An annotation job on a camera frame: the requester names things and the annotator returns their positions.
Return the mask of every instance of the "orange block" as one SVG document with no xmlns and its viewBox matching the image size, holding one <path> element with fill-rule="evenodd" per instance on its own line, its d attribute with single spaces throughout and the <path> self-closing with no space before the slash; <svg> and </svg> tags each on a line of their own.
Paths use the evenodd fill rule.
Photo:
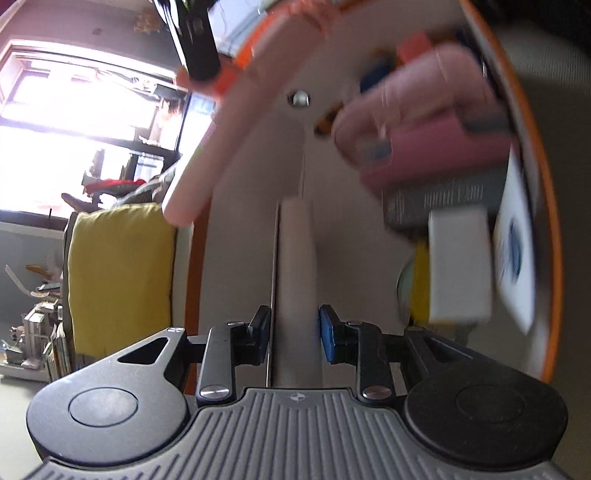
<svg viewBox="0 0 591 480">
<path fill-rule="evenodd" d="M 433 49 L 433 43 L 422 31 L 414 34 L 412 37 L 408 37 L 398 47 L 396 47 L 396 53 L 398 59 L 402 64 L 409 63 L 417 57 L 420 57 L 423 53 Z"/>
</svg>

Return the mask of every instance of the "yellow cushion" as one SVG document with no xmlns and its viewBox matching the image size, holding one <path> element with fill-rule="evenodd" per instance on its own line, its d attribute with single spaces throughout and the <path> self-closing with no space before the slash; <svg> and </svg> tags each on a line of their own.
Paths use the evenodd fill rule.
<svg viewBox="0 0 591 480">
<path fill-rule="evenodd" d="M 79 214 L 68 257 L 77 354 L 103 358 L 170 325 L 174 237 L 155 203 Z"/>
</svg>

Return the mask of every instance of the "gray gripper base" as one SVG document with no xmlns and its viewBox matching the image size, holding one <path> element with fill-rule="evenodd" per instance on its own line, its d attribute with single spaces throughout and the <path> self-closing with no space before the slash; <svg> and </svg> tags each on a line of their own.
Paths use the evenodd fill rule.
<svg viewBox="0 0 591 480">
<path fill-rule="evenodd" d="M 251 388 L 206 407 L 174 445 L 144 461 L 89 471 L 43 463 L 28 479 L 57 480 L 558 480 L 551 463 L 518 472 L 448 465 L 417 444 L 396 412 L 348 390 Z"/>
</svg>

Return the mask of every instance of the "gray floor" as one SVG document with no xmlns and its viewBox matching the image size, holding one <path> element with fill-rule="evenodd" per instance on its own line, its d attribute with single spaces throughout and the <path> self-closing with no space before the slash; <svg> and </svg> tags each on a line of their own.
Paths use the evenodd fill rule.
<svg viewBox="0 0 591 480">
<path fill-rule="evenodd" d="M 45 384 L 0 375 L 0 478 L 19 480 L 41 460 L 27 432 L 25 414 L 33 395 Z"/>
<path fill-rule="evenodd" d="M 498 31 L 529 98 L 550 159 L 564 250 L 564 317 L 553 385 L 569 408 L 554 460 L 591 478 L 591 60 L 528 26 Z"/>
</svg>

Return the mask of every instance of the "round black pad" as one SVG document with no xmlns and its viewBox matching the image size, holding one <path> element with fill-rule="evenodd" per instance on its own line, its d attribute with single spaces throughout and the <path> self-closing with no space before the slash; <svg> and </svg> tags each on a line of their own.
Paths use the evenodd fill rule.
<svg viewBox="0 0 591 480">
<path fill-rule="evenodd" d="M 442 366 L 410 391 L 404 417 L 429 449 L 488 470 L 549 460 L 567 424 L 566 406 L 551 387 L 486 360 Z"/>
<path fill-rule="evenodd" d="M 27 427 L 42 458 L 82 467 L 123 465 L 163 448 L 186 424 L 183 394 L 163 375 L 151 375 L 151 365 L 115 361 L 101 368 L 101 362 L 33 398 Z"/>
<path fill-rule="evenodd" d="M 120 388 L 93 388 L 79 393 L 70 403 L 70 415 L 89 427 L 111 427 L 130 419 L 138 399 Z"/>
</svg>

